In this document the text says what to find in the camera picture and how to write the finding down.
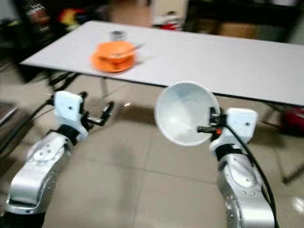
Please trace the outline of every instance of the white table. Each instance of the white table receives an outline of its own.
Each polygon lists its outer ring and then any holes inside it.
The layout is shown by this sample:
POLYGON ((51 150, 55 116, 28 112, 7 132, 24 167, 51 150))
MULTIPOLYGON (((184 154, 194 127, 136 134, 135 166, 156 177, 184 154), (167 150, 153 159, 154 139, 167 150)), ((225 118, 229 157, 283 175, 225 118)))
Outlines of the white table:
POLYGON ((304 46, 90 21, 22 64, 156 86, 191 80, 216 95, 304 106, 303 61, 304 46), (100 72, 89 59, 114 30, 145 44, 142 63, 100 72))

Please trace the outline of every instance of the table leg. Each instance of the table leg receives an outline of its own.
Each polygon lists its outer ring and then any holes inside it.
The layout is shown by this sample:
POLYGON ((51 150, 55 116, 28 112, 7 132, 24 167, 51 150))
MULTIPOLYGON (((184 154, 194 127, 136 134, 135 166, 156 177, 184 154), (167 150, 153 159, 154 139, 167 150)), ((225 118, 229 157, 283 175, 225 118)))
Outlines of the table leg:
POLYGON ((107 85, 107 80, 106 78, 102 77, 100 79, 100 83, 101 83, 101 97, 105 98, 106 96, 108 96, 108 85, 107 85))

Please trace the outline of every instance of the white bowl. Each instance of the white bowl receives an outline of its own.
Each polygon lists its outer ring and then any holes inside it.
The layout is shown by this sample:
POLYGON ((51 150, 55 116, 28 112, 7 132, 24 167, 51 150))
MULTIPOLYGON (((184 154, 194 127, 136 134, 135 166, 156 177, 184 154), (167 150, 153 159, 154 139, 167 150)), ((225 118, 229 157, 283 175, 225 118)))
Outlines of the white bowl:
POLYGON ((196 146, 211 137, 197 133, 198 126, 209 125, 210 108, 219 113, 215 96, 195 82, 179 82, 166 88, 158 97, 154 116, 161 133, 182 146, 196 146))

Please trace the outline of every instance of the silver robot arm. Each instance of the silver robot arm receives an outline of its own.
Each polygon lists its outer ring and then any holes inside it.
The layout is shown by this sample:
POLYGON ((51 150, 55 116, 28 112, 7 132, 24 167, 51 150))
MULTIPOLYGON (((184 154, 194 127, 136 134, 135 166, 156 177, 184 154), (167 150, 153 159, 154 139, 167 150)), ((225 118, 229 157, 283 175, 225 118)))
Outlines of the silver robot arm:
POLYGON ((30 148, 26 163, 13 178, 6 202, 4 219, 8 218, 7 223, 21 219, 18 224, 25 223, 22 227, 42 226, 57 177, 66 166, 73 146, 88 136, 94 124, 103 126, 110 117, 113 102, 103 109, 100 119, 94 118, 84 110, 86 96, 86 92, 80 95, 66 91, 55 93, 52 103, 60 127, 30 148), (34 226, 32 223, 37 218, 41 222, 34 226))
MULTIPOLYGON (((253 136, 257 113, 230 108, 226 114, 227 124, 247 143, 253 136)), ((263 193, 262 178, 235 136, 223 127, 221 135, 211 142, 210 151, 219 161, 217 185, 225 202, 227 227, 274 228, 275 218, 263 193)))

